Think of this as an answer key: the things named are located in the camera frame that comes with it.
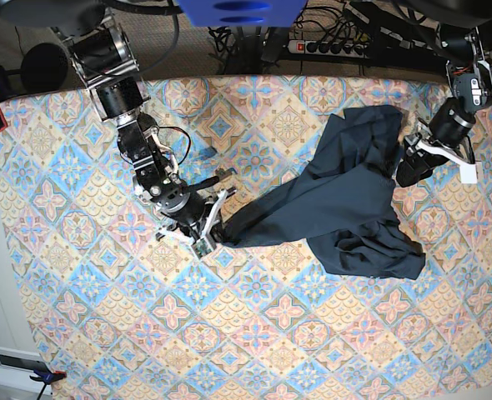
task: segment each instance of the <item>power strip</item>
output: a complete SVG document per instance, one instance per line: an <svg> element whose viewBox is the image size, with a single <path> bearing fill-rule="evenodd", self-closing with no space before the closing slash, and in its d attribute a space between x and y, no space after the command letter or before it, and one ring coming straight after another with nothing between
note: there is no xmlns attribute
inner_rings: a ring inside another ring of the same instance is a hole
<svg viewBox="0 0 492 400"><path fill-rule="evenodd" d="M352 45L342 46L341 42L318 42L314 40L289 40L289 53L317 54L319 56L367 58L363 50L352 48Z"/></svg>

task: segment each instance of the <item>dark blue garment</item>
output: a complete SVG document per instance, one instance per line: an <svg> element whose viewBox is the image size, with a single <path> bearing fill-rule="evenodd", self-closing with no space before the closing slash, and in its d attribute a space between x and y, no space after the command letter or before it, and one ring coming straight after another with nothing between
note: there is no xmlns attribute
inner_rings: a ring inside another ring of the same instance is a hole
<svg viewBox="0 0 492 400"><path fill-rule="evenodd" d="M425 255L399 230L391 206L401 121L391 106L332 115L302 174L236 212L224 245L307 238L327 273L416 279Z"/></svg>

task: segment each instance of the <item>blue object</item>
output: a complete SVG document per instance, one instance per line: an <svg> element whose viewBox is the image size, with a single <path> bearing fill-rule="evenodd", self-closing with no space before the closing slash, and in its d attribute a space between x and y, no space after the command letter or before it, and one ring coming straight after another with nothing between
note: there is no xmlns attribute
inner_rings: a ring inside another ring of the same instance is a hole
<svg viewBox="0 0 492 400"><path fill-rule="evenodd" d="M307 0L178 0L195 27L290 27Z"/></svg>
<svg viewBox="0 0 492 400"><path fill-rule="evenodd" d="M38 375L37 377L30 377L33 381L35 382L42 382L44 383L44 387L46 385L51 385L52 383L56 381L60 381L66 377L65 372L43 372L43 371L38 371L36 369L33 370L33 373L35 375Z"/></svg>

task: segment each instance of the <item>tiled pattern fabric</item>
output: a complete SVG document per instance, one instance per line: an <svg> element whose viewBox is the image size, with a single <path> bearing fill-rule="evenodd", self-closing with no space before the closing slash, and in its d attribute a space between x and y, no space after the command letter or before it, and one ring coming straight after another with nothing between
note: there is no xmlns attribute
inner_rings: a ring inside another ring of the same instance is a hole
<svg viewBox="0 0 492 400"><path fill-rule="evenodd" d="M447 93L335 77L148 90L146 111L193 137L187 181L237 170L226 217L296 177L329 114L393 104L409 133ZM68 373L56 398L402 400L492 382L492 108L472 133L478 185L461 185L448 164L394 193L402 229L427 252L416 282L327 275L305 242L220 247L197 262L179 242L155 240L163 219L133 195L116 132L83 92L2 109L3 225L38 350ZM183 156L184 138L160 136Z"/></svg>

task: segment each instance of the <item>wire bundle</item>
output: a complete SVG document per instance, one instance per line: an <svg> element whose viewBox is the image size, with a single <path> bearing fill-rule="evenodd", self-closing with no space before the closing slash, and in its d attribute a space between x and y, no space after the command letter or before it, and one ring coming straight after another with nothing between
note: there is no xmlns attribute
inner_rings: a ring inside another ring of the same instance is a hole
<svg viewBox="0 0 492 400"><path fill-rule="evenodd" d="M228 66L229 57L236 54L237 45L229 27L208 27L208 33L212 38L209 41L212 40L213 43L213 52L209 56L219 62L220 67L217 74L220 74Z"/></svg>
<svg viewBox="0 0 492 400"><path fill-rule="evenodd" d="M304 16L304 14L311 12L322 13L324 16L330 17L331 24L324 26L316 19L306 18ZM305 29L307 24L313 24L319 27L319 30L307 30ZM314 46L314 48L325 47L328 50L336 44L341 50L346 48L350 51L356 50L362 52L369 43L368 35L359 29L354 22L344 17L344 6L342 9L339 9L331 6L309 6L306 4L298 15L294 26L297 28L292 31L294 39L298 38L298 33L300 33L302 40L304 40L304 33L324 33L322 37L316 40L316 47Z"/></svg>
<svg viewBox="0 0 492 400"><path fill-rule="evenodd" d="M159 133L161 132L161 129L172 129L174 131L177 131L177 132L180 132L182 133L186 138L187 138L187 141L188 141L188 144L187 144L187 150L185 150L185 154L183 155L183 158L181 159L180 162L178 162L178 165L181 165L183 164L183 162L187 159L188 157L188 154L190 153L190 148L192 147L193 145L193 139L190 137L190 135L182 128L180 127L160 127L159 125L157 126L157 129L158 129L158 133L157 135L159 135ZM131 161L129 161L121 152L120 152L120 157L122 158L122 160L124 160L126 163L128 164L131 164L133 165L133 163Z"/></svg>

